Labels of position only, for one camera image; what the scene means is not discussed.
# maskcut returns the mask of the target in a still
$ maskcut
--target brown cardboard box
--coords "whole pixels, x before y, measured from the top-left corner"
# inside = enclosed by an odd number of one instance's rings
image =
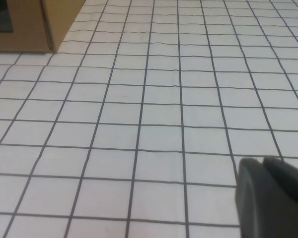
[[[56,53],[85,0],[6,0],[12,32],[0,51]]]

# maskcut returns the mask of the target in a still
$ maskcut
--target floor tile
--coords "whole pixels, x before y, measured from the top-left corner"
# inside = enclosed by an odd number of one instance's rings
[[[67,225],[64,218],[22,217],[17,216],[7,235],[8,238],[62,237]]]
[[[130,182],[84,180],[74,214],[76,216],[126,218]]]
[[[130,238],[162,238],[162,237],[177,237],[185,238],[185,227],[182,225],[157,224],[131,222],[129,237]]]
[[[73,219],[68,238],[94,238],[95,234],[100,237],[124,238],[125,229],[126,222],[121,221]]]
[[[19,207],[20,213],[69,215],[78,179],[32,178]]]
[[[234,188],[189,185],[189,221],[237,225],[234,196]]]
[[[230,156],[186,154],[188,182],[236,185]]]
[[[27,178],[0,176],[0,212],[14,212]]]
[[[131,179],[134,159],[134,151],[92,150],[84,176]]]
[[[131,217],[183,222],[183,185],[136,182]]]
[[[87,152],[87,149],[45,148],[34,174],[79,177]]]
[[[167,152],[138,152],[135,178],[182,182],[182,154]]]

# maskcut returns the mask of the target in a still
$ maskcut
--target tile grid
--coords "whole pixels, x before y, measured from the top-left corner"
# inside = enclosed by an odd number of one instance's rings
[[[107,3],[108,3],[108,0],[107,0],[106,5],[105,5],[105,7],[103,9],[103,12],[106,9]],[[67,236],[69,234],[70,225],[71,225],[71,222],[72,222],[72,219],[73,219],[73,216],[74,216],[74,211],[75,211],[75,208],[76,208],[78,196],[79,196],[81,185],[82,185],[82,182],[83,182],[83,177],[84,177],[85,170],[86,170],[86,167],[87,167],[87,163],[88,163],[88,160],[89,160],[89,157],[90,157],[92,146],[94,144],[94,140],[95,140],[95,136],[96,136],[96,133],[97,133],[97,129],[98,129],[100,117],[101,117],[101,114],[102,114],[102,111],[103,111],[103,108],[104,108],[104,104],[105,104],[105,101],[106,101],[106,96],[107,96],[107,93],[108,93],[110,81],[111,81],[112,74],[113,74],[113,71],[114,71],[114,66],[115,66],[115,63],[116,63],[116,59],[117,59],[117,55],[118,55],[118,50],[119,50],[119,47],[120,47],[121,39],[122,39],[123,34],[124,34],[124,29],[125,29],[125,25],[126,25],[126,22],[127,22],[128,13],[129,13],[129,9],[130,9],[131,4],[132,4],[132,0],[130,0],[129,6],[128,6],[128,10],[127,10],[127,13],[126,13],[125,22],[124,22],[124,25],[123,25],[123,28],[122,28],[120,40],[119,40],[118,45],[117,45],[116,54],[115,54],[115,57],[114,57],[114,60],[113,60],[113,65],[112,65],[111,72],[110,72],[109,79],[108,79],[108,83],[107,83],[107,86],[106,86],[106,91],[105,91],[105,94],[104,94],[104,97],[103,97],[103,101],[102,101],[102,104],[101,104],[101,108],[100,108],[100,111],[99,111],[99,116],[98,116],[98,119],[97,119],[97,124],[96,124],[95,130],[94,130],[94,133],[93,133],[93,136],[92,136],[92,139],[91,139],[91,143],[90,143],[90,146],[89,146],[89,149],[88,149],[87,158],[86,158],[86,161],[84,163],[84,167],[83,167],[83,170],[82,170],[82,173],[81,173],[81,178],[79,180],[79,184],[78,184],[78,187],[77,187],[77,192],[76,192],[74,203],[73,203],[73,206],[72,206],[72,209],[71,209],[71,215],[70,215],[70,219],[68,221],[68,225],[67,225],[67,228],[66,228],[66,231],[65,231],[64,238],[67,238]]]
[[[234,160],[234,155],[233,155],[233,151],[232,151],[232,147],[231,147],[231,143],[230,143],[230,139],[229,139],[229,134],[228,134],[228,126],[226,123],[226,119],[225,119],[225,113],[224,113],[224,109],[223,109],[223,103],[222,103],[222,99],[221,99],[221,92],[220,92],[220,87],[219,87],[219,83],[218,83],[218,79],[217,79],[217,71],[215,69],[215,65],[214,65],[214,60],[213,60],[213,53],[212,53],[212,47],[210,44],[210,38],[208,35],[208,28],[207,28],[207,23],[206,23],[206,19],[205,19],[205,15],[204,15],[204,11],[203,11],[203,5],[202,5],[202,1],[200,0],[200,5],[201,5],[201,11],[202,11],[202,15],[203,15],[203,21],[204,21],[204,27],[205,27],[205,32],[206,32],[206,36],[208,39],[208,46],[210,49],[210,54],[211,54],[211,63],[212,63],[212,68],[213,68],[213,72],[214,72],[214,80],[216,83],[216,88],[217,88],[217,92],[218,92],[218,97],[219,97],[219,102],[220,102],[220,108],[221,108],[221,114],[222,114],[222,118],[223,118],[223,123],[224,123],[224,128],[225,128],[225,133],[226,133],[226,139],[227,139],[227,144],[228,144],[228,149],[229,149],[229,154],[232,160],[232,165],[233,165],[233,169],[234,169],[234,175],[235,175],[235,180],[237,181],[237,168],[236,168],[236,164],[235,164],[235,160]]]
[[[149,37],[148,37],[148,47],[147,47],[147,55],[146,55],[146,66],[145,66],[144,84],[143,84],[143,92],[142,92],[142,98],[141,98],[141,104],[140,104],[139,123],[138,123],[138,130],[137,130],[137,139],[136,139],[136,147],[135,147],[135,158],[134,158],[134,164],[133,164],[133,173],[132,173],[131,188],[130,188],[130,195],[129,195],[129,204],[128,204],[128,213],[127,213],[125,238],[128,238],[129,237],[130,222],[131,222],[131,212],[132,212],[133,196],[134,196],[134,187],[135,187],[135,182],[136,182],[135,176],[136,176],[138,151],[139,151],[140,130],[141,130],[141,126],[142,126],[142,117],[143,117],[143,110],[144,110],[144,100],[145,100],[145,91],[146,91],[146,82],[147,82],[147,71],[148,71],[148,62],[149,62],[149,51],[150,51],[150,40],[151,40],[153,14],[154,14],[154,8],[155,8],[154,3],[155,3],[155,0],[153,0],[153,2],[152,2],[152,13],[151,13],[150,30],[149,30]]]
[[[271,50],[274,52],[274,55],[276,56],[276,59],[277,59],[279,65],[280,65],[281,69],[283,70],[283,72],[284,72],[284,74],[285,74],[285,76],[286,76],[286,78],[287,78],[287,80],[288,80],[288,82],[289,82],[289,84],[290,84],[290,86],[291,86],[291,88],[292,88],[292,90],[293,90],[293,92],[294,92],[294,94],[295,94],[297,100],[298,100],[298,94],[297,94],[297,92],[296,92],[296,90],[295,90],[295,88],[294,88],[294,86],[293,86],[291,80],[289,79],[288,74],[287,74],[287,72],[285,71],[285,69],[284,69],[284,67],[283,67],[283,65],[282,65],[282,63],[281,63],[281,61],[280,61],[278,55],[276,54],[276,51],[274,50],[274,48],[273,48],[271,42],[270,42],[269,39],[267,38],[267,36],[266,36],[266,34],[265,34],[265,32],[264,32],[264,30],[263,30],[263,28],[262,28],[260,22],[258,21],[256,15],[255,15],[255,13],[254,13],[254,10],[252,9],[251,5],[249,4],[248,0],[246,0],[246,2],[248,3],[249,8],[251,9],[252,13],[254,14],[254,17],[255,17],[255,19],[256,19],[256,21],[257,21],[257,23],[258,23],[258,26],[259,26],[260,29],[262,30],[262,32],[263,32],[263,34],[264,34],[264,36],[265,36],[265,38],[266,38],[266,40],[267,40],[267,42],[268,42],[268,44],[269,44]],[[296,41],[298,42],[298,40],[297,40],[297,38],[295,37],[295,35],[293,34],[293,32],[292,32],[290,29],[289,29],[289,31],[292,33],[293,37],[294,37],[294,38],[296,39]]]
[[[180,87],[180,114],[181,114],[181,142],[182,142],[182,166],[184,183],[184,214],[185,214],[185,233],[186,238],[190,237],[189,230],[189,206],[188,206],[188,187],[186,176],[186,157],[185,157],[185,135],[183,122],[183,95],[182,95],[182,73],[181,73],[181,48],[180,48],[180,26],[179,26],[179,1],[177,0],[177,28],[178,28],[178,57],[179,57],[179,87]]]
[[[88,51],[88,47],[86,48],[86,52],[85,52],[83,58],[81,59],[80,65],[82,65],[83,60],[84,60],[84,57],[86,56],[87,51]],[[49,58],[49,60],[48,60],[48,62],[47,62],[47,65],[50,63],[52,57],[53,57],[53,55]],[[52,132],[53,132],[53,130],[54,130],[54,128],[55,128],[55,125],[56,125],[56,123],[58,122],[58,118],[59,118],[59,116],[60,116],[60,114],[61,114],[61,112],[62,112],[62,109],[63,109],[63,107],[64,107],[64,104],[65,104],[65,102],[66,102],[66,99],[67,99],[68,95],[70,94],[70,91],[71,91],[72,86],[73,86],[73,84],[74,84],[74,81],[75,81],[75,79],[76,79],[78,70],[79,70],[79,67],[77,68],[77,70],[76,70],[76,72],[75,72],[75,76],[74,76],[74,78],[73,78],[72,84],[71,84],[70,88],[68,89],[68,92],[67,92],[67,94],[66,94],[66,96],[65,96],[65,99],[64,99],[63,102],[62,102],[62,106],[61,106],[61,108],[60,108],[60,110],[59,110],[59,112],[58,112],[58,114],[57,114],[57,116],[56,116],[56,119],[55,119],[55,121],[54,121],[54,123],[53,123],[53,125],[52,125],[52,128],[51,128],[50,132],[49,132],[49,135],[47,136],[47,138],[46,138],[46,140],[45,140],[45,142],[44,142],[44,145],[42,146],[42,149],[41,149],[41,151],[40,151],[39,157],[36,159],[36,161],[35,161],[35,163],[34,163],[32,169],[31,169],[30,175],[29,175],[29,177],[28,177],[28,179],[27,179],[27,182],[26,182],[25,187],[24,187],[24,189],[23,189],[23,191],[22,191],[22,194],[21,194],[20,199],[19,199],[19,201],[18,201],[18,203],[17,203],[17,206],[16,206],[16,208],[15,208],[13,214],[12,214],[12,217],[11,217],[11,219],[10,219],[10,222],[9,222],[9,224],[8,224],[8,226],[7,226],[7,228],[6,228],[5,232],[4,232],[4,234],[3,234],[3,238],[6,238],[7,235],[8,235],[8,232],[9,232],[9,230],[10,230],[10,228],[11,228],[11,225],[12,225],[12,223],[13,223],[13,221],[14,221],[14,218],[15,218],[15,216],[16,216],[16,214],[17,214],[17,211],[18,211],[18,209],[19,209],[19,207],[20,207],[20,205],[21,205],[21,202],[22,202],[22,200],[23,200],[23,198],[24,198],[24,195],[25,195],[25,193],[26,193],[26,191],[27,191],[27,188],[28,188],[28,186],[29,186],[29,184],[30,184],[30,180],[31,180],[32,175],[33,175],[33,173],[34,173],[35,167],[36,167],[36,165],[38,164],[38,162],[39,162],[39,160],[40,160],[40,158],[41,158],[41,156],[42,156],[42,154],[43,154],[43,151],[44,151],[44,149],[45,149],[45,146],[47,145],[47,143],[48,143],[48,141],[49,141],[49,139],[50,139],[50,137],[51,137],[51,134],[52,134]]]
[[[251,78],[251,80],[252,80],[252,83],[253,83],[253,86],[254,86],[256,95],[257,95],[257,97],[258,97],[259,103],[260,103],[260,105],[261,105],[261,107],[262,107],[262,110],[263,110],[263,113],[264,113],[264,116],[265,116],[265,120],[266,120],[267,125],[268,125],[268,127],[269,127],[269,130],[270,130],[270,132],[271,132],[271,135],[272,135],[272,138],[273,138],[273,140],[274,140],[274,143],[275,143],[276,149],[277,149],[277,151],[278,151],[279,157],[281,158],[282,161],[284,161],[284,157],[283,157],[282,152],[280,151],[280,148],[279,148],[279,146],[278,146],[278,144],[277,144],[277,141],[276,141],[276,138],[275,138],[275,135],[274,135],[272,126],[270,125],[270,122],[269,122],[269,120],[268,120],[266,111],[265,111],[265,109],[264,109],[263,102],[262,102],[262,100],[261,100],[261,98],[260,98],[260,96],[259,96],[258,90],[257,90],[257,88],[256,88],[256,84],[255,84],[255,82],[254,82],[254,79],[253,79],[253,76],[252,76],[252,72],[251,72],[251,70],[250,70],[250,68],[249,68],[249,65],[248,65],[248,63],[247,63],[247,59],[246,59],[244,50],[243,50],[243,48],[242,48],[242,46],[241,46],[241,44],[240,44],[239,37],[238,37],[238,35],[237,35],[235,26],[234,26],[234,24],[233,24],[232,18],[231,18],[230,14],[229,14],[229,10],[228,10],[227,5],[226,5],[226,3],[225,3],[224,0],[223,0],[223,3],[224,3],[224,5],[225,5],[225,7],[226,7],[227,14],[228,14],[228,16],[229,16],[229,18],[230,18],[232,27],[233,27],[234,32],[235,32],[235,36],[236,36],[236,38],[237,38],[237,41],[238,41],[240,50],[241,50],[241,52],[242,52],[242,54],[243,54],[243,57],[244,57],[244,60],[245,60],[245,64],[246,64],[246,67],[247,67],[248,72],[249,72],[249,76],[250,76],[250,78]]]

